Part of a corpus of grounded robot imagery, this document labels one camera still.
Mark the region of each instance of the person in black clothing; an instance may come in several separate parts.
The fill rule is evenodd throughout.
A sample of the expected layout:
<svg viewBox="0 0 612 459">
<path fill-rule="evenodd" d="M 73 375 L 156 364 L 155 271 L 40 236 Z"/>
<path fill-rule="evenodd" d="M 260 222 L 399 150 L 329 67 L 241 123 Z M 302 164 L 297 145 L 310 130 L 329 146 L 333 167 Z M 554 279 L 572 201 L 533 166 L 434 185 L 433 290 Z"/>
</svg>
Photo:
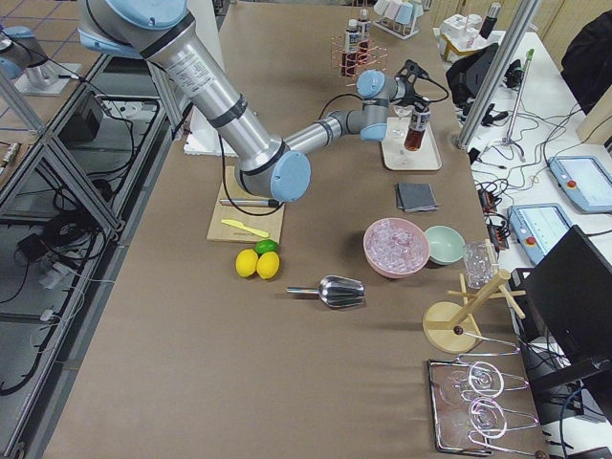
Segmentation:
<svg viewBox="0 0 612 459">
<path fill-rule="evenodd" d="M 612 84 L 612 10 L 582 28 L 561 66 L 561 76 L 588 114 Z"/>
</svg>

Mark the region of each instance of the cutting board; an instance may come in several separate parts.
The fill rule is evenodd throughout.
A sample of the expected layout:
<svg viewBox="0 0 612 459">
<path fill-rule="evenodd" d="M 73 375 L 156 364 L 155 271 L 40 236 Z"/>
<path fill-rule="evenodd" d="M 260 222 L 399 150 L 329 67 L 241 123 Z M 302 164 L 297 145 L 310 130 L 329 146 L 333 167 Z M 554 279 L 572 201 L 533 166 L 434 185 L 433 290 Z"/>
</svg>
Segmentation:
<svg viewBox="0 0 612 459">
<path fill-rule="evenodd" d="M 244 191 L 233 176 L 233 166 L 226 167 L 226 183 L 228 185 L 229 196 L 232 199 L 266 199 L 252 196 Z M 208 227 L 207 239 L 209 241 L 228 241 L 228 242 L 258 242 L 261 237 L 255 236 L 248 231 L 224 225 L 222 219 L 231 218 L 244 223 L 247 227 L 267 231 L 270 239 L 280 243 L 280 232 L 283 225 L 284 206 L 272 215 L 252 216 L 246 215 L 232 206 L 221 206 L 220 199 L 227 199 L 223 184 L 219 186 L 219 193 L 212 212 L 212 219 Z M 271 208 L 243 208 L 252 213 L 268 213 Z"/>
</svg>

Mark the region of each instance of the white desk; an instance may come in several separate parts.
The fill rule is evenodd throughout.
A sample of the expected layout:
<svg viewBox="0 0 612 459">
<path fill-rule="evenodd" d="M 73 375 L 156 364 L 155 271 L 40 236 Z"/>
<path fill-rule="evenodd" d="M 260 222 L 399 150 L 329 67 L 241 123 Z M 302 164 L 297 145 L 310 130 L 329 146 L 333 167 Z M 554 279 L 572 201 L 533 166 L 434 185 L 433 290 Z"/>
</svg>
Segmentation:
<svg viewBox="0 0 612 459">
<path fill-rule="evenodd" d="M 535 33 L 526 33 L 521 45 L 519 46 L 515 58 L 519 58 L 521 63 L 525 62 L 528 50 L 534 49 L 534 59 L 527 75 L 525 89 L 522 97 L 523 104 L 519 113 L 526 111 L 536 113 L 542 118 L 552 116 L 566 116 L 572 109 L 576 110 L 576 99 L 565 84 L 559 74 L 553 60 L 548 55 L 546 49 Z M 494 110 L 508 110 L 512 112 L 516 92 L 506 87 L 500 87 L 496 92 L 493 102 Z M 562 118 L 552 119 L 556 122 Z M 550 160 L 559 150 L 576 145 L 580 142 L 576 135 L 576 128 L 584 120 L 582 112 L 576 113 L 567 123 L 566 131 L 555 141 L 547 144 L 547 157 Z M 526 178 L 525 187 L 530 182 L 530 177 L 536 175 L 536 182 L 533 186 L 525 190 L 509 190 L 508 195 L 503 196 L 498 212 L 507 215 L 507 209 L 511 205 L 538 204 L 538 203 L 558 203 L 566 212 L 573 223 L 578 224 L 586 233 L 599 232 L 612 229 L 612 217 L 605 214 L 584 214 L 575 208 L 563 191 L 558 187 L 556 179 L 550 170 L 541 170 L 545 167 L 544 159 L 539 158 L 539 153 L 535 153 L 535 147 L 540 142 L 546 140 L 547 136 L 554 129 L 554 126 L 539 121 L 539 127 L 534 130 L 521 130 L 535 127 L 534 121 L 517 118 L 513 132 L 513 139 L 516 140 L 525 150 L 526 163 L 529 165 L 523 168 Z M 500 140 L 505 137 L 508 124 L 503 127 L 483 127 L 476 132 L 476 137 L 470 144 L 483 150 L 490 141 Z M 506 156 L 510 156 L 510 147 L 498 146 Z M 609 153 L 601 145 L 581 144 L 569 150 L 563 151 L 559 156 L 592 155 L 597 157 L 607 170 L 612 170 L 612 159 Z M 508 167 L 503 170 L 498 167 L 474 163 L 472 170 L 474 180 L 477 182 L 488 182 L 493 180 L 493 175 L 498 178 L 507 177 L 508 171 L 517 165 L 523 164 L 517 154 L 512 160 L 503 158 L 495 149 L 490 148 L 485 151 L 480 159 L 485 163 L 499 164 Z M 518 169 L 509 176 L 509 181 L 513 185 L 520 185 L 522 177 Z M 612 233 L 591 238 L 601 253 L 612 262 Z M 516 241 L 515 236 L 509 240 L 510 248 L 500 253 L 500 266 L 509 271 L 519 267 L 531 267 L 533 263 L 527 257 L 525 251 Z M 551 440 L 559 441 L 558 422 L 551 423 L 544 427 L 544 430 L 553 434 Z M 584 422 L 576 418 L 568 418 L 563 421 L 563 432 L 565 442 L 572 445 L 574 449 L 568 449 L 568 454 L 590 448 L 608 446 L 612 449 L 612 426 L 608 423 L 593 424 Z M 562 456 L 561 448 L 552 447 L 552 453 Z"/>
</svg>

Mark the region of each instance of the green bowl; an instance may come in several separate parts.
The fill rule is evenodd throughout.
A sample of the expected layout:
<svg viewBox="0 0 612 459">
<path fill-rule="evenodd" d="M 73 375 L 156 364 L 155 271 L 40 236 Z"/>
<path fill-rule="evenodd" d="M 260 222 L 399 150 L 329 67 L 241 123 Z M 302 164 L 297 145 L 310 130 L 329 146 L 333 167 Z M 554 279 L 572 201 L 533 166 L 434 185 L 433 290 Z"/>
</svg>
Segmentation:
<svg viewBox="0 0 612 459">
<path fill-rule="evenodd" d="M 463 236 L 449 227 L 436 226 L 425 231 L 429 259 L 438 265 L 450 265 L 463 258 Z"/>
</svg>

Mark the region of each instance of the yellow lemon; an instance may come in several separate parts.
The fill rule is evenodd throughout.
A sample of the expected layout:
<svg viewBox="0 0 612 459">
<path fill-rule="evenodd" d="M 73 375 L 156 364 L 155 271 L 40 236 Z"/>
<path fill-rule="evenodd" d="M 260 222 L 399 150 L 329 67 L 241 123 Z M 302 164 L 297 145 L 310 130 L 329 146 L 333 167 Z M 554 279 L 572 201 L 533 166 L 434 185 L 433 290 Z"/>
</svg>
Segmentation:
<svg viewBox="0 0 612 459">
<path fill-rule="evenodd" d="M 267 251 L 257 261 L 257 273 L 262 279 L 272 279 L 280 268 L 280 257 L 275 251 Z"/>
<path fill-rule="evenodd" d="M 244 249 L 236 256 L 236 272 L 241 277 L 249 277 L 257 269 L 257 252 L 253 249 Z"/>
</svg>

